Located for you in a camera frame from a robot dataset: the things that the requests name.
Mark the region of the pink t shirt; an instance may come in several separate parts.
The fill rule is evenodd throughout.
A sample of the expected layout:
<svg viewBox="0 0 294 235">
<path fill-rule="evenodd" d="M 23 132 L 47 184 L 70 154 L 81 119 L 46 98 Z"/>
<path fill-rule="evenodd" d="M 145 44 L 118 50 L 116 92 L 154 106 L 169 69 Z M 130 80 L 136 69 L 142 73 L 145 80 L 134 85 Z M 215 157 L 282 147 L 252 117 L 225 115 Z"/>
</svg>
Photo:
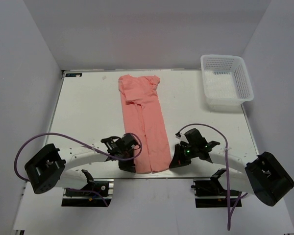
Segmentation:
<svg viewBox="0 0 294 235">
<path fill-rule="evenodd" d="M 124 75 L 118 80 L 125 131 L 142 142 L 142 151 L 134 159 L 138 174 L 165 171 L 172 160 L 157 95 L 159 83 L 157 76 Z"/>
</svg>

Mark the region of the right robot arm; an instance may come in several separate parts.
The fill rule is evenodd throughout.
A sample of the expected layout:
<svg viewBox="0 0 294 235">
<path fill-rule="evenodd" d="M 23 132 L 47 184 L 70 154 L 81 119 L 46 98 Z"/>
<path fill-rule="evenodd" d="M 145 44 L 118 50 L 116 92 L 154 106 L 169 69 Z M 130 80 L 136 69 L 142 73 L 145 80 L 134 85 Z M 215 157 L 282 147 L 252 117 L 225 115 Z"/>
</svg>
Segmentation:
<svg viewBox="0 0 294 235">
<path fill-rule="evenodd" d="M 208 180 L 194 181 L 191 188 L 197 197 L 234 198 L 241 191 L 255 195 L 262 203 L 272 207 L 294 187 L 293 179 L 269 152 L 247 161 L 230 155 L 227 148 L 223 154 L 213 154 L 213 148 L 220 143 L 207 141 L 196 128 L 185 133 L 177 132 L 176 137 L 180 142 L 174 146 L 170 169 L 190 165 L 193 158 L 224 166 Z"/>
</svg>

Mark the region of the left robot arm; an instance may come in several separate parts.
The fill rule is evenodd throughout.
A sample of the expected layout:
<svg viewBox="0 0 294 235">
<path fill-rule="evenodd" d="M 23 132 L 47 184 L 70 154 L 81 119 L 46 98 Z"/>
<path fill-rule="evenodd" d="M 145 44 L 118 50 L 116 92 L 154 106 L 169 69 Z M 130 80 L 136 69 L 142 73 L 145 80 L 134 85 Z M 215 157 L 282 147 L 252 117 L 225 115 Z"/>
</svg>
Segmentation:
<svg viewBox="0 0 294 235">
<path fill-rule="evenodd" d="M 135 170 L 134 159 L 141 152 L 143 144 L 133 133 L 122 137 L 111 136 L 88 145 L 72 137 L 63 136 L 78 143 L 75 148 L 58 148 L 55 144 L 45 145 L 24 166 L 35 194 L 45 193 L 52 188 L 65 188 L 82 195 L 95 194 L 95 181 L 83 165 L 118 161 L 130 171 Z"/>
</svg>

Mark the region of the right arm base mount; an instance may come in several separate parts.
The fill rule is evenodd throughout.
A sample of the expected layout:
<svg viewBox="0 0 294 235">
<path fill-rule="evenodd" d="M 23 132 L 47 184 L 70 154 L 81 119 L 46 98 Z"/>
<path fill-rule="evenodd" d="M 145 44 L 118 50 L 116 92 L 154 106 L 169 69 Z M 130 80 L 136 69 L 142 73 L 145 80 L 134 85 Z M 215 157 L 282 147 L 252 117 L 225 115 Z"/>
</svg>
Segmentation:
<svg viewBox="0 0 294 235">
<path fill-rule="evenodd" d="M 194 180 L 191 189 L 195 195 L 196 208 L 226 208 L 227 193 L 225 189 L 217 189 L 211 180 Z"/>
</svg>

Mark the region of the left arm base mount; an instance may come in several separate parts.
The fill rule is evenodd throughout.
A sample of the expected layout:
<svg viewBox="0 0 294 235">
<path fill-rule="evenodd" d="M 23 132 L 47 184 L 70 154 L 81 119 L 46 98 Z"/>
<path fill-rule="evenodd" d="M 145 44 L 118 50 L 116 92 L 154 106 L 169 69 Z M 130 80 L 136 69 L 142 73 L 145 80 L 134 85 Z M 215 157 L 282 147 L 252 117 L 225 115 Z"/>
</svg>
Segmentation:
<svg viewBox="0 0 294 235">
<path fill-rule="evenodd" d="M 112 200 L 114 180 L 94 180 L 82 189 L 64 190 L 62 207 L 108 207 Z"/>
</svg>

